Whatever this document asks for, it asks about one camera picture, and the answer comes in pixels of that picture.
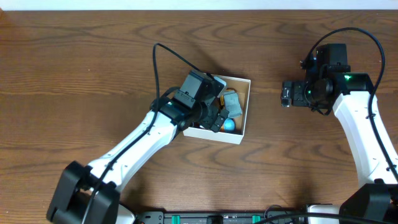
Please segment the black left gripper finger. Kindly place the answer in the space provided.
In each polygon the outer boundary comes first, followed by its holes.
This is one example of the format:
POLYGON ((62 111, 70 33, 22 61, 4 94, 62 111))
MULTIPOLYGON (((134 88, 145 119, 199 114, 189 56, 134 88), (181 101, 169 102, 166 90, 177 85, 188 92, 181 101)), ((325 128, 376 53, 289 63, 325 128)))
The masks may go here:
POLYGON ((217 133, 220 131, 222 125, 224 124, 224 118, 221 116, 218 116, 213 123, 210 126, 210 130, 213 131, 214 133, 217 133))
POLYGON ((227 109, 222 109, 218 113, 216 124, 224 124, 225 120, 228 118, 229 111, 227 109))

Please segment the orange duck toy blue base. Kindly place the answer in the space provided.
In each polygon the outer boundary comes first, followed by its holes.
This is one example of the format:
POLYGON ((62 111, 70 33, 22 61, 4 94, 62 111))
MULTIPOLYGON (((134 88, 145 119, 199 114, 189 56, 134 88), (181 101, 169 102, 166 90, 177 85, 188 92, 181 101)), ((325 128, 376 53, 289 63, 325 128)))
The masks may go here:
POLYGON ((236 123, 233 118, 225 119, 223 125, 220 128, 220 132, 223 133, 234 133, 236 131, 236 123))

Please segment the yellow grey toy truck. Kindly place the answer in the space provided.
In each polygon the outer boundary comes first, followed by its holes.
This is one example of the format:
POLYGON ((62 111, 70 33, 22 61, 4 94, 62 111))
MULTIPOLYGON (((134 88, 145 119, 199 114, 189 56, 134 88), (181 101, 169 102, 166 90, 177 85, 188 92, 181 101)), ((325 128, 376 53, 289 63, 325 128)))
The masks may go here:
POLYGON ((226 90, 220 96, 220 103, 221 106, 229 112, 228 118, 236 118, 243 113, 239 102, 239 96, 234 90, 226 90))

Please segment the white cardboard box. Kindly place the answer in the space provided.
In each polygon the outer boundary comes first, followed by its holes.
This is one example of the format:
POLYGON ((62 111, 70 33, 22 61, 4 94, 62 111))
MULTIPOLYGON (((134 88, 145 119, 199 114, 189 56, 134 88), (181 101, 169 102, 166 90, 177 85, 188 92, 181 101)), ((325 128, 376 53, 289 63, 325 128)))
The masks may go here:
POLYGON ((233 133, 223 131, 214 133, 203 128, 189 127, 183 132, 186 137, 206 139, 211 141, 226 142, 231 144, 240 144, 245 132, 246 118, 248 113, 249 96, 251 90, 251 81, 244 78, 228 77, 215 75, 227 83, 228 88, 232 88, 239 96, 239 103, 243 110, 240 117, 234 119, 236 128, 233 133))

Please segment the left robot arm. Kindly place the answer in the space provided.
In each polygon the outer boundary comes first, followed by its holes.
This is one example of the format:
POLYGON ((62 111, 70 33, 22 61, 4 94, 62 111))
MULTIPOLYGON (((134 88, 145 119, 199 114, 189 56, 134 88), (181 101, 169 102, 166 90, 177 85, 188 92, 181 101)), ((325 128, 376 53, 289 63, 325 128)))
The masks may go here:
POLYGON ((158 93, 140 125, 112 150, 83 166, 66 166, 46 218, 52 223, 134 223, 121 205, 121 192, 134 174, 182 131, 197 123, 217 133, 228 117, 215 100, 227 83, 209 73, 191 70, 181 87, 158 93))

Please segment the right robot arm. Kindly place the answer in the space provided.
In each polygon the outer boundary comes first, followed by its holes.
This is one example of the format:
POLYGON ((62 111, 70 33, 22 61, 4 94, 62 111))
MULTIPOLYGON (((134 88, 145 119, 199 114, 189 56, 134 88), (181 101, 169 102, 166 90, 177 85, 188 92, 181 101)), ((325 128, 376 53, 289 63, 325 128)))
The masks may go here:
POLYGON ((345 44, 317 47, 303 64, 305 79, 284 81, 281 105, 334 113, 346 134, 359 189, 342 205, 309 205, 308 213, 329 213, 397 223, 397 153, 378 112, 367 73, 354 73, 345 44))

